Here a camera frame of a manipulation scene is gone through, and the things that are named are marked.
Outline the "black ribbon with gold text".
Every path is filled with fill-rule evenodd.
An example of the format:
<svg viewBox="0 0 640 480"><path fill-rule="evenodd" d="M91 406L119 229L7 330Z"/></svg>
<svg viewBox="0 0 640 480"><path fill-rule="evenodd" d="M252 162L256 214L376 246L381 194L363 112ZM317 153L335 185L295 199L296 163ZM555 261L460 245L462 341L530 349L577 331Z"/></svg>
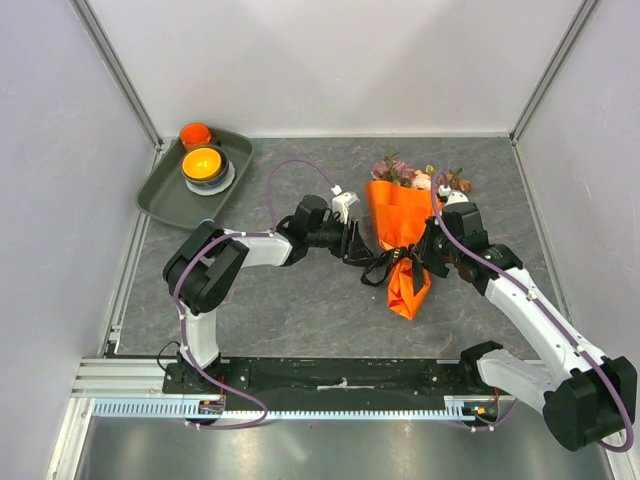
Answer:
<svg viewBox="0 0 640 480"><path fill-rule="evenodd" d="M413 295L416 296L424 288L426 281L424 280L425 269L421 261L420 251L415 244L384 251L378 257L371 259L364 267L360 281L364 285L378 287L389 277L393 268L404 259L410 260L410 278ZM369 275L378 268L383 268L382 277L379 280L371 280Z"/></svg>

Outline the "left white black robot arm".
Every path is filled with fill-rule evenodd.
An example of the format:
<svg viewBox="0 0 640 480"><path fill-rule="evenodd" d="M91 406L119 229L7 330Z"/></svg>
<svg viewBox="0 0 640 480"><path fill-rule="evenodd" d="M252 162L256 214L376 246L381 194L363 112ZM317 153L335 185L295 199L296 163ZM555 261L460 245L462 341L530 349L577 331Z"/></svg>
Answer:
<svg viewBox="0 0 640 480"><path fill-rule="evenodd" d="M190 387L208 393L218 385L216 312L241 269L291 266L311 248L326 249L356 267L373 259L350 213L357 202L353 192L330 202L306 195L293 214L265 232L224 229L211 219L199 224L162 272L179 313L180 356L189 364L184 379Z"/></svg>

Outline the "orange flower bouquet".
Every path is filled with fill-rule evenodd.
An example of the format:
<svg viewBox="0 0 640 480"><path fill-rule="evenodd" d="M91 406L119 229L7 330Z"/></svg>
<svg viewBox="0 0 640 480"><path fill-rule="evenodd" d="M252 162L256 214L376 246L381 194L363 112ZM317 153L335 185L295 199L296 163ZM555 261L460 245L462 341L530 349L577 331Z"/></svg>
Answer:
<svg viewBox="0 0 640 480"><path fill-rule="evenodd" d="M437 206L441 206L431 195L435 173L431 165L424 171L409 166L396 153L388 153L374 164L372 180L366 184L365 193L381 253L418 243L426 220L434 215ZM410 260L401 260L381 284L387 289L389 310L408 320L416 317L431 288L431 279L425 269L425 286L414 296L410 274ZM382 275L383 268L378 268L369 278L379 280Z"/></svg>

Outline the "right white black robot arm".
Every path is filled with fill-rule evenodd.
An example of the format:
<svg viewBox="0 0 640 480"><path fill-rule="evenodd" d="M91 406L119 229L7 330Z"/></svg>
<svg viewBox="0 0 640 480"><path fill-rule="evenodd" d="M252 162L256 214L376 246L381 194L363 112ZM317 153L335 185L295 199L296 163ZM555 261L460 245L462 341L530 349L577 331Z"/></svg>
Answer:
<svg viewBox="0 0 640 480"><path fill-rule="evenodd" d="M540 292L522 261L493 244L477 205L454 191L436 198L426 221L417 262L444 278L451 268L497 307L542 361L535 367L495 342L464 351L458 381L477 394L496 387L537 411L557 442L569 451L602 444L623 432L618 451L634 441L637 371L624 356L609 357L579 333Z"/></svg>

